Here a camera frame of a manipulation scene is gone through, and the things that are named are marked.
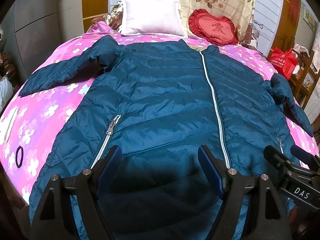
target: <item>jacket sleeve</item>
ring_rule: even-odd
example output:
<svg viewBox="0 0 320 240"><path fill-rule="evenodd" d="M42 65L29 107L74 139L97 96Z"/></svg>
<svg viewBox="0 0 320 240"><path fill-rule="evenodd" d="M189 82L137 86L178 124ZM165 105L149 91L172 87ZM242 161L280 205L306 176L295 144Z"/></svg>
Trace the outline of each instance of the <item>jacket sleeve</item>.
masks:
<svg viewBox="0 0 320 240"><path fill-rule="evenodd" d="M302 127L308 135L313 137L310 121L302 108L295 103L290 85L286 78L275 73L271 80L264 81L262 86L273 97L276 105L282 104L283 108L289 110L291 116L295 119L295 123Z"/></svg>
<svg viewBox="0 0 320 240"><path fill-rule="evenodd" d="M106 35L81 55L48 65L34 72L21 89L19 96L24 97L54 88L73 78L79 70L95 60L107 72L114 66L119 53L118 43L111 36Z"/></svg>

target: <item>metal screw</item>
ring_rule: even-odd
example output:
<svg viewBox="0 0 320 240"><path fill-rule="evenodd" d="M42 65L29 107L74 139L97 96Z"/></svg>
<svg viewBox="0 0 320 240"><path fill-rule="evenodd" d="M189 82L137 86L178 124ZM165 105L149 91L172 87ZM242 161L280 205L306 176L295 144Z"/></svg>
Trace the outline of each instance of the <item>metal screw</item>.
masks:
<svg viewBox="0 0 320 240"><path fill-rule="evenodd" d="M237 170L236 169L229 169L228 172L231 175L236 175L237 174Z"/></svg>
<svg viewBox="0 0 320 240"><path fill-rule="evenodd" d="M82 171L82 174L83 175L89 175L91 173L91 170L90 169L84 169L83 171Z"/></svg>
<svg viewBox="0 0 320 240"><path fill-rule="evenodd" d="M261 179L268 180L269 176L267 174L261 174Z"/></svg>
<svg viewBox="0 0 320 240"><path fill-rule="evenodd" d="M59 175L58 175L58 174L53 174L53 175L51 176L51 180L53 180L53 181L57 180L58 178L59 178Z"/></svg>

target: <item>zipper pull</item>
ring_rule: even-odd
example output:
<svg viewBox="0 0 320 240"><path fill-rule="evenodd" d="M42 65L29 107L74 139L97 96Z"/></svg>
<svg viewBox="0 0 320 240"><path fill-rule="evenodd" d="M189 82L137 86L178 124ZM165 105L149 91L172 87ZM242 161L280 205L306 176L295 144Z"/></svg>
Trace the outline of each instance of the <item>zipper pull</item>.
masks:
<svg viewBox="0 0 320 240"><path fill-rule="evenodd" d="M282 149L282 142L281 142L281 140L280 140L279 138L277 138L277 141L278 141L278 143L279 143L281 153L284 154L283 149Z"/></svg>
<svg viewBox="0 0 320 240"><path fill-rule="evenodd" d="M112 120L111 123L109 124L108 130L107 130L107 135L112 135L113 134L113 129L116 125L116 121Z"/></svg>

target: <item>red ruffled trim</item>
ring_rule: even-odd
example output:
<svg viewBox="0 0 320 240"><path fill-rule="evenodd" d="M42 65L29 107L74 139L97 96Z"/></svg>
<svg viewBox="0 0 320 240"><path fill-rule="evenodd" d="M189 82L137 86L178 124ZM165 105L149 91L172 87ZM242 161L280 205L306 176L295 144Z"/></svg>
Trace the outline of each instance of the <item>red ruffled trim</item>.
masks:
<svg viewBox="0 0 320 240"><path fill-rule="evenodd" d="M222 16L222 17L218 18L218 17L211 15L211 17L214 18L215 20L220 21L220 22L225 22L230 25L233 39L231 41L221 43L212 37L206 36L204 30L199 26L199 19L206 14L209 14L206 9L198 9L198 10L194 10L193 13L189 16L189 20L188 20L189 29L192 31L193 34L195 34L196 36L198 36L200 38L204 38L208 42L215 44L215 45L218 45L218 46L224 46L224 45L229 45L229 44L236 45L238 43L238 38L236 38L236 36L235 36L235 29L236 29L235 25L226 16Z"/></svg>

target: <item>bed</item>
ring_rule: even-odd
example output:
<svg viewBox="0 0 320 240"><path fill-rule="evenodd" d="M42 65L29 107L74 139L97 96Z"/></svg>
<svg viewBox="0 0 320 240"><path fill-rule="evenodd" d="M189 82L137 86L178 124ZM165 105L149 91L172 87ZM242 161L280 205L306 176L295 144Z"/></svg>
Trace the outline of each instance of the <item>bed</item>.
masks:
<svg viewBox="0 0 320 240"><path fill-rule="evenodd" d="M179 40L175 37L151 34L124 37L104 22L98 22L87 33L59 46L39 68L77 56L105 35L110 35L119 44L124 45L135 42ZM201 49L210 45L206 40L195 36L185 38L184 41L192 48ZM276 72L257 51L234 45L219 47L219 50L220 53L259 73L264 80L269 80ZM93 81L94 77L84 82L59 86L24 98L18 97L18 92L4 111L1 120L8 116L11 109L19 108L9 139L0 146L0 161L13 185L27 203L29 203L32 186L51 152L57 133L76 110ZM288 118L287 125L297 146L313 155L319 155L314 138L307 135L302 128ZM22 166L17 168L15 155L19 146L23 147L24 156Z"/></svg>

